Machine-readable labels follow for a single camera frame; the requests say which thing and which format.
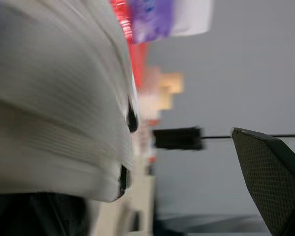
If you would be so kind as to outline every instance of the gray wall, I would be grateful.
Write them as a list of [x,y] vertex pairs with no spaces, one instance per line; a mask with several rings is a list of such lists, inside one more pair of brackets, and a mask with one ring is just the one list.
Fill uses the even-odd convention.
[[[216,0],[210,32],[153,43],[148,61],[185,75],[185,92],[160,128],[295,133],[295,0]],[[286,141],[295,151],[295,140]],[[233,143],[206,144],[199,152],[158,152],[162,217],[257,215]]]

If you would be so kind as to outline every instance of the black object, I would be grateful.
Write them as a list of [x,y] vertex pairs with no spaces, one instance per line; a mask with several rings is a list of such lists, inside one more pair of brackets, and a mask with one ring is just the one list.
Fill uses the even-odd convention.
[[198,127],[153,130],[155,146],[167,150],[202,150],[201,129]]
[[295,236],[295,153],[281,140],[235,128],[244,179],[273,236]]
[[86,236],[82,198],[54,193],[0,195],[0,236]]
[[130,98],[129,98],[129,110],[128,110],[127,119],[128,119],[127,122],[128,122],[128,127],[130,130],[130,133],[136,132],[139,127],[139,119],[138,119],[138,116],[134,112]]

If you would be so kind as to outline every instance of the white fabric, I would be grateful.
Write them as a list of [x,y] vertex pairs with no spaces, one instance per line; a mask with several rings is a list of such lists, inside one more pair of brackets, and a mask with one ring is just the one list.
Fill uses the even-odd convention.
[[174,0],[171,36],[205,33],[211,26],[213,0]]
[[0,193],[113,201],[120,166],[131,169],[133,87],[108,1],[1,2]]

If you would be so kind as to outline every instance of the white garment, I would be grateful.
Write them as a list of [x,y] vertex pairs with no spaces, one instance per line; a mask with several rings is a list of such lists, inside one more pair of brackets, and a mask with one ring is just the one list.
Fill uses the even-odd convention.
[[0,193],[113,201],[134,93],[109,2],[0,2]]
[[174,0],[171,36],[189,36],[210,30],[213,0]]

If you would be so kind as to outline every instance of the black cable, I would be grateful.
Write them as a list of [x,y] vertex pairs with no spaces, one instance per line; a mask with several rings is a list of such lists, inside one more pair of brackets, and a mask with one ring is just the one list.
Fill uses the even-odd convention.
[[[295,134],[268,134],[275,138],[295,138]],[[231,139],[231,136],[206,136],[202,139]]]

